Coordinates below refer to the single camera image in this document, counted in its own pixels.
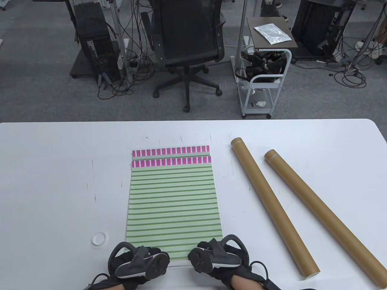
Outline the person's left hand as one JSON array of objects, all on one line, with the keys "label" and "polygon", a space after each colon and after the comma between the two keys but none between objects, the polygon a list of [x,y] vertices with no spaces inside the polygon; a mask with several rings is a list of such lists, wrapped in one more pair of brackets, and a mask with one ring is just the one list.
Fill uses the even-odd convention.
[{"label": "person's left hand", "polygon": [[87,290],[135,290],[152,279],[165,274],[170,262],[166,252],[157,247],[130,246],[129,251],[116,256],[129,243],[120,243],[108,260],[108,274],[100,273],[86,287]]}]

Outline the person's right hand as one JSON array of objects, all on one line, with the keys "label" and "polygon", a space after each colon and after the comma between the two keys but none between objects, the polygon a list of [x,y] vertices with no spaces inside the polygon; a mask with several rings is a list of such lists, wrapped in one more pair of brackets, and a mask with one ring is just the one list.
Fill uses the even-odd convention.
[{"label": "person's right hand", "polygon": [[[260,261],[249,263],[250,257],[245,245],[235,235],[228,235],[220,241],[215,238],[209,242],[201,241],[188,254],[195,271],[203,272],[220,280],[228,289],[235,289],[231,280],[238,276],[257,282],[263,289],[278,290],[278,286],[269,277],[267,268]],[[252,272],[254,263],[265,268],[266,278]]]}]

